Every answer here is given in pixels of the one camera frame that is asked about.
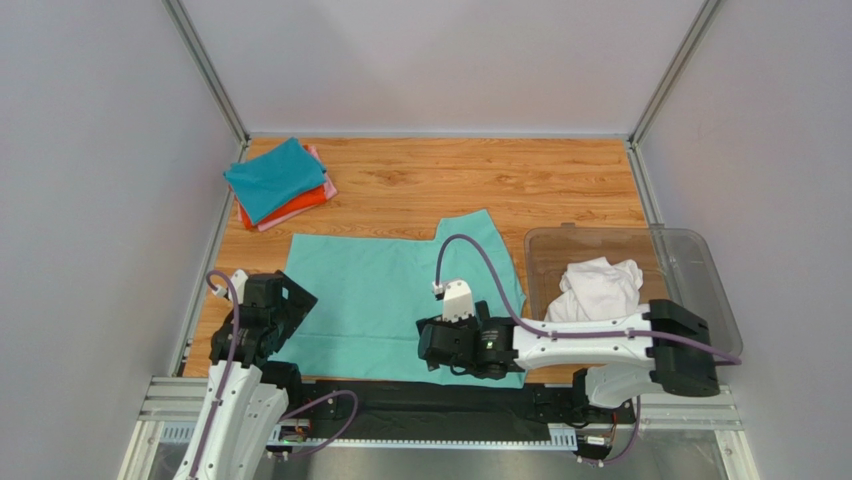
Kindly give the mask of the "mint green t shirt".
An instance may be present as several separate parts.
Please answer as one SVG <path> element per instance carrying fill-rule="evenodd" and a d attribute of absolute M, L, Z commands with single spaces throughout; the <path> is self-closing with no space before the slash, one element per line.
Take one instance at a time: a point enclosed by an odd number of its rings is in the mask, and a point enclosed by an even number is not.
<path fill-rule="evenodd" d="M 442 219 L 432 240 L 297 234 L 285 274 L 318 302 L 273 360 L 304 376 L 519 389 L 522 373 L 500 380 L 431 371 L 417 355 L 416 323 L 441 313 L 432 284 L 461 278 L 492 315 L 525 303 L 515 264 L 490 214 Z"/>

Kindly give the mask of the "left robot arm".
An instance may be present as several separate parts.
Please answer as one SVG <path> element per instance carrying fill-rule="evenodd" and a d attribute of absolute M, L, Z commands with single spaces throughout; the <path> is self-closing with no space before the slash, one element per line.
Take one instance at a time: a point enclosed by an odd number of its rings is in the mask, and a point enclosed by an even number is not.
<path fill-rule="evenodd" d="M 234 273 L 214 288 L 231 303 L 211 338 L 205 397 L 176 479 L 250 479 L 275 425 L 302 398 L 302 375 L 274 360 L 316 297 L 282 271 Z"/>

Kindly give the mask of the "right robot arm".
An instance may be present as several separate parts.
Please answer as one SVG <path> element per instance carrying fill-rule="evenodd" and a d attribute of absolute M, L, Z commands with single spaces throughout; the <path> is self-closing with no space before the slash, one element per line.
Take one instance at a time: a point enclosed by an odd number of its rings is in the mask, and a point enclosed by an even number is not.
<path fill-rule="evenodd" d="M 615 409 L 649 393 L 704 398 L 719 394 L 708 323 L 679 304 L 652 300 L 618 319 L 547 323 L 491 317 L 485 302 L 462 320 L 417 321 L 418 357 L 428 369 L 500 380 L 510 374 L 578 365 L 574 400 Z"/>

